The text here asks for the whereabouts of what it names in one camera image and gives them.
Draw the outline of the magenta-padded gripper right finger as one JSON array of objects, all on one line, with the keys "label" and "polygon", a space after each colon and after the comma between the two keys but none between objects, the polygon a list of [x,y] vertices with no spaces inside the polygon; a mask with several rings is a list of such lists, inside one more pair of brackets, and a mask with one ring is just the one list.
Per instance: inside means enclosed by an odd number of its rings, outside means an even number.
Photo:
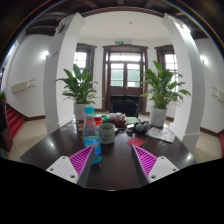
[{"label": "magenta-padded gripper right finger", "polygon": [[139,146],[132,146],[131,155],[141,186],[178,171],[178,168],[165,156],[156,157]]}]

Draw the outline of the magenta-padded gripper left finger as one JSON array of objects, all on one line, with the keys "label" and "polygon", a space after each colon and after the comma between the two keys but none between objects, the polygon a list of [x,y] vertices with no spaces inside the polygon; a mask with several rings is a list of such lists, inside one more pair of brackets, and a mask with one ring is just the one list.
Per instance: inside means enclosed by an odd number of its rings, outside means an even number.
[{"label": "magenta-padded gripper left finger", "polygon": [[89,146],[70,157],[61,156],[47,168],[47,171],[84,187],[88,179],[94,154],[95,147]]}]

